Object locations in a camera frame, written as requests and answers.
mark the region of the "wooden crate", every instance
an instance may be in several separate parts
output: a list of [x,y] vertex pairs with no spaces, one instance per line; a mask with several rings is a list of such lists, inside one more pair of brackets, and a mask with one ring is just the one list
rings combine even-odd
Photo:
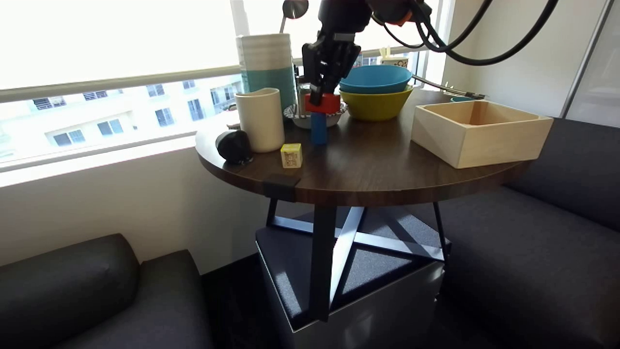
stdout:
[[454,169],[530,161],[551,118],[487,101],[418,105],[410,140]]

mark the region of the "red object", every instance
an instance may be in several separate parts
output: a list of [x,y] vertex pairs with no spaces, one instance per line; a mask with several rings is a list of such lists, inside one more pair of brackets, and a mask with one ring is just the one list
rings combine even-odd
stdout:
[[309,93],[305,93],[303,95],[303,109],[307,113],[334,115],[334,113],[340,111],[340,97],[338,95],[330,95],[330,93],[323,93],[321,105],[311,105],[309,103]]

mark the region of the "black sofa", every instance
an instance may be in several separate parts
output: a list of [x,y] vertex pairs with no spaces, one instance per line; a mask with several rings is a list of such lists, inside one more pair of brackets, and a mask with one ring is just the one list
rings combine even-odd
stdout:
[[[441,299],[501,347],[620,347],[620,130],[553,120],[520,177],[439,202]],[[408,208],[435,227],[429,206]]]
[[210,349],[185,250],[139,264],[108,235],[0,268],[0,347]]

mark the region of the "floor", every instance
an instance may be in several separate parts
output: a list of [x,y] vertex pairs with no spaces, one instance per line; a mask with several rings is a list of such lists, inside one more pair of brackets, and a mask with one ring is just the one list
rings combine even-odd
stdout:
[[[249,256],[203,276],[216,349],[280,349],[270,320],[259,258]],[[505,349],[447,301],[435,310],[427,341],[418,349]]]

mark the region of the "yellow block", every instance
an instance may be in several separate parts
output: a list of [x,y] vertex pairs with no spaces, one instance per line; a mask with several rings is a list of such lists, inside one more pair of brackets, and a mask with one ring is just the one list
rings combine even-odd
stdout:
[[282,144],[278,149],[282,169],[299,169],[301,167],[301,144]]

